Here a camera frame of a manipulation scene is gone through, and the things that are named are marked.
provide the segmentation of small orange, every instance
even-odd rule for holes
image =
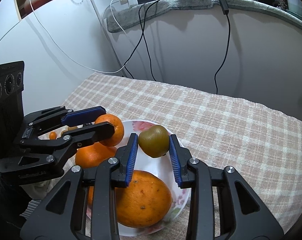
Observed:
[[[56,140],[57,138],[57,133],[55,131],[52,131],[50,134],[49,134],[49,139],[50,140]]]
[[[72,130],[75,130],[75,129],[77,129],[77,128],[78,128],[77,126],[73,126],[73,127],[69,127],[69,126],[68,126],[68,127],[67,127],[67,130],[68,130],[68,131],[72,131]]]
[[[92,202],[93,202],[93,189],[94,189],[93,186],[89,187],[88,204],[90,206],[92,206]]]
[[[131,228],[145,228],[159,222],[172,204],[167,185],[146,171],[134,171],[127,188],[116,188],[118,222]]]
[[[62,137],[62,134],[64,133],[64,132],[67,132],[68,130],[63,130],[62,132],[61,132],[61,137]]]
[[[111,138],[100,141],[100,143],[108,147],[119,144],[124,136],[124,127],[121,120],[113,114],[104,114],[99,116],[94,123],[96,124],[101,122],[109,122],[112,124],[114,126],[114,134]]]
[[[98,166],[104,160],[114,157],[115,147],[106,147],[99,142],[79,148],[75,154],[75,164],[83,169]]]

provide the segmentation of plaid tablecloth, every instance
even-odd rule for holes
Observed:
[[[302,122],[282,112],[240,98],[97,73],[64,105],[74,110],[101,105],[122,120],[162,124],[207,165],[234,166],[284,232],[302,213]],[[65,170],[72,165],[74,158]],[[185,239],[188,217],[189,204],[169,227],[135,239]]]

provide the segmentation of floral bowl pattern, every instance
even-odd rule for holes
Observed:
[[[140,132],[149,129],[151,126],[157,123],[144,121],[144,120],[128,120],[123,121],[124,125],[124,137],[120,144],[116,147],[124,146],[128,143],[129,136],[131,133],[140,134]],[[173,169],[171,165],[170,156],[167,153],[165,156],[160,158],[151,158],[146,155],[141,148],[138,148],[137,159],[135,163],[135,170],[148,171],[161,179],[170,189],[172,195],[172,205],[166,216],[158,223],[147,227],[147,228],[129,228],[118,223],[119,234],[121,236],[145,236],[155,233],[163,228],[165,228],[170,222],[172,222],[178,215],[182,212],[184,206],[186,205],[191,190],[180,189],[174,180]],[[87,216],[91,219],[91,208],[87,207]]]

